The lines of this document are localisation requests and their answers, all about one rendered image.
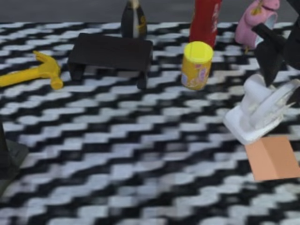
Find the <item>white object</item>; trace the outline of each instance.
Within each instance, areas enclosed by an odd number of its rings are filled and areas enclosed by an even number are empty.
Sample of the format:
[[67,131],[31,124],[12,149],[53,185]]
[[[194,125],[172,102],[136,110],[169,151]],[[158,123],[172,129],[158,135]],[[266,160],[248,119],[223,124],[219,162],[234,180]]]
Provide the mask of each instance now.
[[295,79],[275,89],[266,87],[261,75],[253,75],[244,83],[245,96],[240,105],[224,117],[225,126],[244,145],[251,144],[280,124],[289,97],[300,86]]

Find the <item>patterned cloth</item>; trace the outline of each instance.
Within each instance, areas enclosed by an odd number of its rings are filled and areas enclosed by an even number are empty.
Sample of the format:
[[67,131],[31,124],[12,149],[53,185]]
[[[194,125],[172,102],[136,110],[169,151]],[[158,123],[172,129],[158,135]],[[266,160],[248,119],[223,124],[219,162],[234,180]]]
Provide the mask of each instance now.
[[[255,182],[243,146],[224,127],[258,71],[252,52],[221,23],[204,90],[180,83],[189,24],[150,24],[149,86],[122,71],[89,68],[70,80],[66,60],[80,32],[119,36],[120,25],[0,24],[1,74],[39,64],[33,50],[62,66],[65,87],[35,80],[0,92],[7,138],[30,154],[0,200],[1,225],[299,225],[300,180]],[[289,23],[277,24],[285,36]],[[299,75],[286,65],[277,83]],[[300,108],[271,135],[288,135],[300,159]]]

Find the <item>gray background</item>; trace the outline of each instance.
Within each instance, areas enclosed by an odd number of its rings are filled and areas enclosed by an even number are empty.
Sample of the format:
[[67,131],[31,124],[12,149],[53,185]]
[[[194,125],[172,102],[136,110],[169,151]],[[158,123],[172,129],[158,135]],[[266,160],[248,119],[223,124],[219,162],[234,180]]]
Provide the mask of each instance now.
[[[126,0],[2,0],[0,22],[119,22]],[[140,0],[148,22],[190,22],[194,0]],[[251,0],[223,0],[220,22],[237,22]],[[281,0],[278,22],[296,13]]]

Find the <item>pink toy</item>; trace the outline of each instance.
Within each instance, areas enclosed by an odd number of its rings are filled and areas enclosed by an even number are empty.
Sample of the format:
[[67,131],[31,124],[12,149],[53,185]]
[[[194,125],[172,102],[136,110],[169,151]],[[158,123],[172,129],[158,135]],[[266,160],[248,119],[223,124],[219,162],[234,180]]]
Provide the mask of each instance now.
[[[256,9],[261,2],[261,11],[254,15],[253,10]],[[264,23],[270,29],[273,29],[277,20],[275,10],[279,9],[279,0],[255,0],[244,12],[235,32],[235,41],[249,49],[255,49],[256,46],[263,41],[251,29]]]

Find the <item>red can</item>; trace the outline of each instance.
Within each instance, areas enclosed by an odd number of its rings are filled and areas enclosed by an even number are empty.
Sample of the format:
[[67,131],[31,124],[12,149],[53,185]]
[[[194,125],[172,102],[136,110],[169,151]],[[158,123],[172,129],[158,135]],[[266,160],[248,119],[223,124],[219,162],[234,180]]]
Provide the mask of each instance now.
[[221,3],[222,0],[195,0],[190,42],[202,41],[214,47]]

